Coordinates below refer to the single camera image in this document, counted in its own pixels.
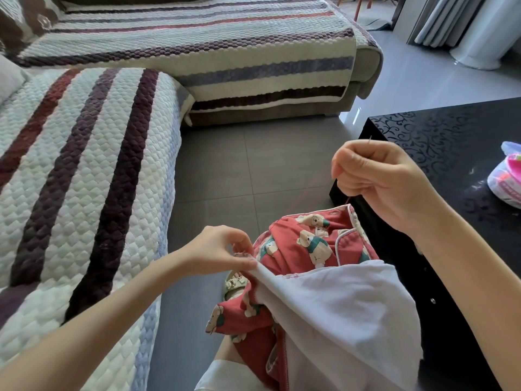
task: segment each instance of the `bear print fabric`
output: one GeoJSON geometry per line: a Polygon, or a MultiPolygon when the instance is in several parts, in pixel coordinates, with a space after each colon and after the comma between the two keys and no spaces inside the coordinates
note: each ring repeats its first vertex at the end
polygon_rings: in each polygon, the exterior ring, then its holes
{"type": "MultiPolygon", "coordinates": [[[[350,204],[282,217],[257,238],[253,248],[253,256],[266,269],[286,277],[378,259],[350,204]]],[[[216,306],[206,332],[231,335],[256,376],[268,387],[279,389],[278,369],[274,370],[280,364],[276,355],[277,321],[255,298],[257,280],[249,274],[244,276],[249,282],[242,295],[216,306]]]]}

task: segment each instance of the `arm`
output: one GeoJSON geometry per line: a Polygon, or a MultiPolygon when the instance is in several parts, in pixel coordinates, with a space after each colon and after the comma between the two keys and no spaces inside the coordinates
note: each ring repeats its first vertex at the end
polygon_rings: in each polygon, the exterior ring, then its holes
{"type": "Polygon", "coordinates": [[[226,251],[253,253],[243,231],[206,227],[183,248],[153,262],[122,288],[85,310],[23,352],[0,372],[3,391],[72,391],[80,389],[103,358],[172,283],[193,274],[251,270],[257,262],[226,251]]]}
{"type": "Polygon", "coordinates": [[[331,175],[346,195],[363,195],[379,217],[414,240],[465,316],[501,387],[521,389],[521,280],[397,145],[347,142],[333,157],[331,175]]]}

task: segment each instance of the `white curtain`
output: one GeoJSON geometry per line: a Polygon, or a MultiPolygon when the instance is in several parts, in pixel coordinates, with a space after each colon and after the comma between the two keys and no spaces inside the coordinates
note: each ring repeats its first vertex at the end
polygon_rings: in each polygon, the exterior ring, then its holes
{"type": "Polygon", "coordinates": [[[433,48],[455,46],[474,17],[482,0],[433,0],[432,11],[414,39],[433,48]]]}

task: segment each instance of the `black table with floral pattern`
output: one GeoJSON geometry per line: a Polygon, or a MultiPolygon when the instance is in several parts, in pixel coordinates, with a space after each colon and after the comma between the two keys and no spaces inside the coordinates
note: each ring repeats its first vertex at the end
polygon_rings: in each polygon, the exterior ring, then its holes
{"type": "MultiPolygon", "coordinates": [[[[368,118],[360,136],[400,145],[518,276],[521,210],[497,199],[486,180],[504,158],[501,143],[521,143],[520,113],[521,97],[381,115],[368,118]]],[[[348,199],[336,182],[330,197],[335,205],[348,199]]],[[[415,299],[422,328],[422,364],[470,389],[500,389],[463,315],[412,240],[382,221],[363,198],[349,201],[378,255],[396,266],[415,299]]]]}

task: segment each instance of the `white pants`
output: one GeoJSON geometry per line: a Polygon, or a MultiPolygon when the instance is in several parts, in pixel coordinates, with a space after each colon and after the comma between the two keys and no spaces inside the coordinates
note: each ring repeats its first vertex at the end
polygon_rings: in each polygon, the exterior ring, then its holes
{"type": "Polygon", "coordinates": [[[213,361],[195,391],[270,391],[242,363],[216,360],[213,361]]]}

